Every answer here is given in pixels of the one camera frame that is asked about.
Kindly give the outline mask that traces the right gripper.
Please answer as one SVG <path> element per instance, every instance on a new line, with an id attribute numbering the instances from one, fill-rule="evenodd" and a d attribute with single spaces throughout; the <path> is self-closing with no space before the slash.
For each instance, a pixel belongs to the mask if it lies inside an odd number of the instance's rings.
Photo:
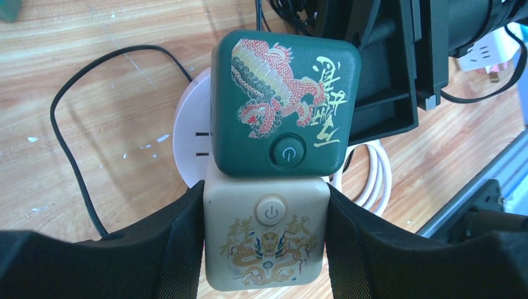
<path id="1" fill-rule="evenodd" d="M 318 36 L 356 46 L 362 61 L 349 144 L 417 127 L 448 83 L 448 1 L 318 1 Z"/>

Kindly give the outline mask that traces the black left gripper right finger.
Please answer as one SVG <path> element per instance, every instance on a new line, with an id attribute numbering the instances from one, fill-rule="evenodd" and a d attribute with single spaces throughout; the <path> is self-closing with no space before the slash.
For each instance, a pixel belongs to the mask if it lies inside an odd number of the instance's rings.
<path id="1" fill-rule="evenodd" d="M 424 238 L 332 187 L 326 252 L 334 298 L 526 298 L 527 218 L 459 244 Z"/>

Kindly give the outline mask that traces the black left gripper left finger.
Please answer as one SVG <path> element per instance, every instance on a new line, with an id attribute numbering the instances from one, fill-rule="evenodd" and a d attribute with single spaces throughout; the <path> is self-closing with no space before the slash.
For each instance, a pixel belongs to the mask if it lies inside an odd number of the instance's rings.
<path id="1" fill-rule="evenodd" d="M 2 298 L 195 298 L 204 246 L 204 182 L 100 240 L 1 232 Z"/>

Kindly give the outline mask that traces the beige wooden cube socket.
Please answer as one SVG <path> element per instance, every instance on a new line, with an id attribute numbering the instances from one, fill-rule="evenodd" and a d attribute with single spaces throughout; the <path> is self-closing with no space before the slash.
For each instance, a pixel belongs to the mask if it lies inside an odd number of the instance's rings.
<path id="1" fill-rule="evenodd" d="M 322 178 L 232 178 L 210 161 L 203 194 L 209 285 L 226 292 L 317 279 L 329 198 Z"/>

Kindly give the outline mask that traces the green patterned cube socket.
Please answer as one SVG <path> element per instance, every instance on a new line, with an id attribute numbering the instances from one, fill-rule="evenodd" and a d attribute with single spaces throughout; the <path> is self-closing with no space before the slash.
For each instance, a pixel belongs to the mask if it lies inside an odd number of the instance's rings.
<path id="1" fill-rule="evenodd" d="M 210 71 L 218 169 L 236 178 L 328 176 L 343 164 L 362 59 L 343 40 L 228 33 Z"/>

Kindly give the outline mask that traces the green plug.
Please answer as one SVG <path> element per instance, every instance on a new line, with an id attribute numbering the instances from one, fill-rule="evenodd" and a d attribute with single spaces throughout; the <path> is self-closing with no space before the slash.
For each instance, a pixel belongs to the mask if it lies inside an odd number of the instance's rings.
<path id="1" fill-rule="evenodd" d="M 0 0 L 0 18 L 3 22 L 16 22 L 21 12 L 23 0 Z"/>

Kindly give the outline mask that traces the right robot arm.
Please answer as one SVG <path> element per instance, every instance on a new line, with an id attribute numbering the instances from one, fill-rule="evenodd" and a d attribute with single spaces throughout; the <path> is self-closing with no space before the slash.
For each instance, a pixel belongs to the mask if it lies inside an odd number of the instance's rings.
<path id="1" fill-rule="evenodd" d="M 527 23 L 526 1 L 317 1 L 314 35 L 350 42 L 362 67 L 349 144 L 418 126 L 440 103 L 448 59 L 487 33 Z"/>

